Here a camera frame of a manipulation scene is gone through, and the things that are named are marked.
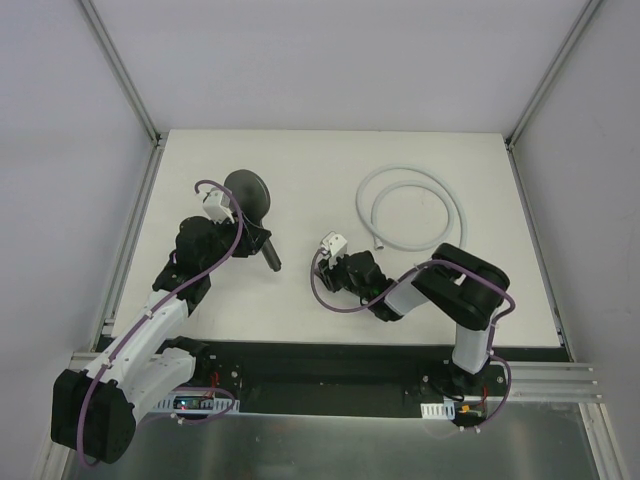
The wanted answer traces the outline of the aluminium frame post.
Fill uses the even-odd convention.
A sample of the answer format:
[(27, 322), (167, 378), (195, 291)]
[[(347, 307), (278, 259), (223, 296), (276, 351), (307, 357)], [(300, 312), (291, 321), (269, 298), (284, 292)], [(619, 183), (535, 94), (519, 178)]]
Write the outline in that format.
[(579, 14), (561, 41), (514, 127), (505, 137), (505, 145), (508, 151), (512, 151), (515, 148), (530, 121), (541, 107), (543, 100), (551, 92), (554, 84), (559, 79), (563, 68), (571, 58), (579, 42), (605, 4), (606, 1), (604, 0), (588, 0), (581, 7)]
[(76, 1), (76, 4), (138, 123), (153, 145), (160, 144), (163, 140), (163, 133), (158, 129), (144, 104), (95, 2), (79, 0)]

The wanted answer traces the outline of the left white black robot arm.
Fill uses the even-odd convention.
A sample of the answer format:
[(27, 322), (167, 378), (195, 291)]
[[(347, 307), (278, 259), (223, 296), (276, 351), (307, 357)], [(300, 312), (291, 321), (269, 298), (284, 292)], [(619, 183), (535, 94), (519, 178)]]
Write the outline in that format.
[(66, 369), (55, 380), (51, 440), (113, 464), (171, 390), (204, 387), (212, 369), (206, 346), (185, 337), (163, 344), (202, 302), (212, 271), (231, 257), (257, 254), (270, 237), (261, 221), (245, 214), (183, 220), (137, 319), (82, 370)]

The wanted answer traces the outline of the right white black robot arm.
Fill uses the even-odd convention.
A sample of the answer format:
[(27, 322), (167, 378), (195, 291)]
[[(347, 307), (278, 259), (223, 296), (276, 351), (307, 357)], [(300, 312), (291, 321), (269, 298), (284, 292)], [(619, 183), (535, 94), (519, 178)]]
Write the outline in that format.
[(486, 381), (486, 367), (502, 317), (508, 276), (498, 267), (448, 243), (397, 279), (386, 276), (370, 251), (333, 253), (322, 247), (311, 262), (310, 286), (316, 301), (340, 314), (368, 311), (383, 322), (397, 322), (431, 303), (456, 324), (449, 373), (432, 387), (449, 398), (473, 394)]

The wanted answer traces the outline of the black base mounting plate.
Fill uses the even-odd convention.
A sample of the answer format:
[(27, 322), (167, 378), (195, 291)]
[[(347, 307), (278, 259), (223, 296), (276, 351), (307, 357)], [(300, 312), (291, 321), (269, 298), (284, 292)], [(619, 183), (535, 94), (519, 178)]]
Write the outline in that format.
[(500, 401), (507, 375), (488, 365), (479, 379), (453, 370), (450, 348), (209, 341), (184, 389), (230, 392), (242, 413), (417, 418), (425, 404)]

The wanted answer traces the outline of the left aluminium frame post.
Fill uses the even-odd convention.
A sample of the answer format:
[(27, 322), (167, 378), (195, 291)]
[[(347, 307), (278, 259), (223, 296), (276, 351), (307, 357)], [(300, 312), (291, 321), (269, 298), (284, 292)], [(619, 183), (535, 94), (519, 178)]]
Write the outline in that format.
[(76, 1), (76, 4), (138, 123), (153, 145), (160, 144), (163, 140), (163, 133), (158, 129), (144, 104), (95, 2), (79, 0)]

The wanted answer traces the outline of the right aluminium frame post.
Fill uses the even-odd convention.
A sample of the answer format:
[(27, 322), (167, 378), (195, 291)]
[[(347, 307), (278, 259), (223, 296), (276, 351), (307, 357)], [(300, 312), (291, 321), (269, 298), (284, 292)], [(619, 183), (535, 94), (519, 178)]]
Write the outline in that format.
[(561, 41), (514, 127), (505, 137), (505, 145), (508, 151), (512, 151), (515, 148), (530, 121), (541, 107), (543, 100), (551, 92), (554, 84), (559, 79), (563, 68), (571, 58), (579, 42), (605, 4), (606, 1), (604, 0), (588, 0), (581, 7), (579, 14)]

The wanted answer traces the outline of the grey shower head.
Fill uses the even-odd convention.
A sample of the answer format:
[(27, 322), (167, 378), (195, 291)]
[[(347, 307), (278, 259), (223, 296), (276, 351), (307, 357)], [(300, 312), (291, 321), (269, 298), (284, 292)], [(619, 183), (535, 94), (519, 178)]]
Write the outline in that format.
[[(244, 222), (251, 222), (265, 228), (263, 219), (269, 212), (271, 197), (262, 178), (253, 171), (240, 169), (233, 171), (226, 177), (224, 186), (237, 201)], [(281, 270), (282, 262), (276, 253), (271, 238), (260, 252), (274, 272)]]

